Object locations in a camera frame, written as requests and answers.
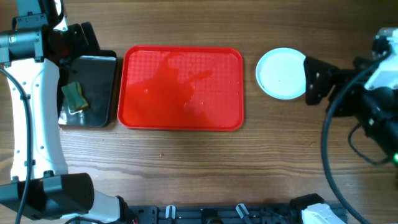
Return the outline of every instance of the red tray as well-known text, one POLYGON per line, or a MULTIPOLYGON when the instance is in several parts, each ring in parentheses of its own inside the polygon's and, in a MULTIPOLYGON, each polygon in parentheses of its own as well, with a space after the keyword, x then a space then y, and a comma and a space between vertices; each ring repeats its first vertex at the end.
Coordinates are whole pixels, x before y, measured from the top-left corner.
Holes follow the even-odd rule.
POLYGON ((124 56, 118 119, 128 128, 234 131, 243 110, 235 49, 134 46, 124 56))

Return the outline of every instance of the green sponge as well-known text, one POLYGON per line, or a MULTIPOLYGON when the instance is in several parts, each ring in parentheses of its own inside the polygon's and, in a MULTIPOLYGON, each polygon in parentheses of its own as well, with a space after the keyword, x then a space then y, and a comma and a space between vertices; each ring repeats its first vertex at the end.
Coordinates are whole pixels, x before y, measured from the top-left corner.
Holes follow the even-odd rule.
POLYGON ((73 114, 88 107, 87 100, 81 92, 80 83, 71 82, 61 87, 61 90, 69 104, 69 113, 73 114))

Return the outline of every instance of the wire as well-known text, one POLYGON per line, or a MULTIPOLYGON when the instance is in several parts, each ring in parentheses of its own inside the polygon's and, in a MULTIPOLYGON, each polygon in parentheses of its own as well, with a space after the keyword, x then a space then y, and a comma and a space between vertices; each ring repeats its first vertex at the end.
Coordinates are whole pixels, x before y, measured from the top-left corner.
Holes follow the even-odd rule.
POLYGON ((104 224, 101 221, 90 219, 90 218, 84 218, 84 217, 73 217, 73 218, 69 219, 68 221, 66 221, 64 224, 69 224, 73 221, 84 221, 84 222, 92 222, 92 223, 96 223, 96 224, 104 224))
POLYGON ((22 194, 21 204, 19 205, 19 209, 17 212, 17 217, 15 220, 15 224, 19 224, 21 222, 21 217, 24 212, 24 207, 26 204, 27 193, 30 184, 30 177, 32 174, 32 123, 30 122, 30 107, 29 102, 26 96, 24 89, 21 87, 21 84, 7 71, 0 68, 0 72, 5 74, 8 79, 15 85, 18 89, 19 94, 21 95, 21 100, 24 103, 25 108, 25 118, 26 118, 26 161, 27 161, 27 169, 26 169, 26 181, 25 181, 25 188, 24 193, 22 194))
POLYGON ((329 127, 331 123, 331 119, 333 117, 333 114, 337 110, 337 107, 341 103, 344 95, 348 92, 348 90, 354 85, 355 82, 357 82, 359 79, 363 78, 368 74, 371 70, 377 68, 379 64, 389 56, 389 54, 386 54, 383 58, 380 58, 376 62, 374 62, 369 68, 363 70, 360 72, 358 75, 356 75, 347 85, 344 86, 344 88, 339 92, 337 97, 333 100, 333 102, 330 105, 329 112, 326 116, 326 119, 323 123, 322 127, 322 136, 321 136, 321 156, 322 156, 322 164, 323 164, 323 170, 325 171, 325 176, 326 179, 329 183, 329 186, 333 193, 336 195, 336 198, 340 201, 342 206, 347 209, 354 218, 356 218, 360 223, 362 224, 368 224, 369 222, 361 216, 344 198, 344 196, 341 194, 340 190, 338 189, 335 180, 333 179, 333 176, 331 174, 331 169, 330 169, 330 164, 329 164, 329 158, 328 158, 328 133, 329 133, 329 127))
POLYGON ((348 144, 349 144, 349 146, 353 149, 353 151, 354 151, 359 157, 361 157, 361 158, 364 159, 366 162, 368 162, 368 163, 370 163, 370 164, 372 164, 372 165, 374 165, 374 166, 379 166, 379 165, 383 165, 383 164, 388 163, 388 162, 390 161, 389 158, 385 158, 385 159, 382 159, 382 160, 376 162, 376 161, 371 160, 369 157, 365 156, 364 154, 360 153, 360 152, 355 148, 354 143, 353 143, 353 140, 352 140, 352 137, 353 137, 353 134, 355 133, 355 131, 358 130, 358 128, 360 128, 360 127, 361 127, 361 124, 357 124, 357 125, 349 132, 349 134, 348 134, 348 144))

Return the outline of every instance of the white plate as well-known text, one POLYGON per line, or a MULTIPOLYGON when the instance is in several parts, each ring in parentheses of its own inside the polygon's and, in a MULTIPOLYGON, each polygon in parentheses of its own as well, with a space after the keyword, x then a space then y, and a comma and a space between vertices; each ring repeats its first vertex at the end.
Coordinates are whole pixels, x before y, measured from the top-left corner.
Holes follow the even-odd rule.
POLYGON ((305 55, 298 50, 278 48, 261 57, 256 67, 259 86, 268 95, 291 100, 305 93, 305 55))

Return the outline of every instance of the wood grain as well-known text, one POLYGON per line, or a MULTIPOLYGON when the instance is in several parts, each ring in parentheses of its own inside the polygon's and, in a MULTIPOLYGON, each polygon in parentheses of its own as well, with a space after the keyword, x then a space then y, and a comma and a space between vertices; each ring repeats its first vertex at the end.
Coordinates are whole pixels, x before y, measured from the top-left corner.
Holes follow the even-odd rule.
MULTIPOLYGON (((244 57, 245 122, 238 131, 128 130, 115 116, 104 129, 60 130, 70 172, 89 173, 98 190, 121 195, 130 205, 288 202, 315 192, 336 200, 320 159, 326 102, 310 107, 304 97, 279 101, 267 96, 256 83, 255 66, 268 50, 293 47, 351 68, 355 56, 370 57, 378 29, 398 26, 398 2, 387 0, 69 0, 65 7, 69 24, 91 21, 101 48, 115 50, 120 59, 136 44, 228 46, 244 57)), ((15 1, 0 0, 0 30, 10 29, 16 15, 15 1)), ((14 134, 4 77, 0 86, 0 183, 6 184, 14 134)), ((348 118, 333 121, 334 177, 371 222, 396 222, 395 170, 371 167, 348 147, 346 137, 355 124, 348 118)), ((369 157, 383 158, 362 131, 354 141, 369 157)), ((0 223, 15 219, 4 207, 0 216, 0 223)))

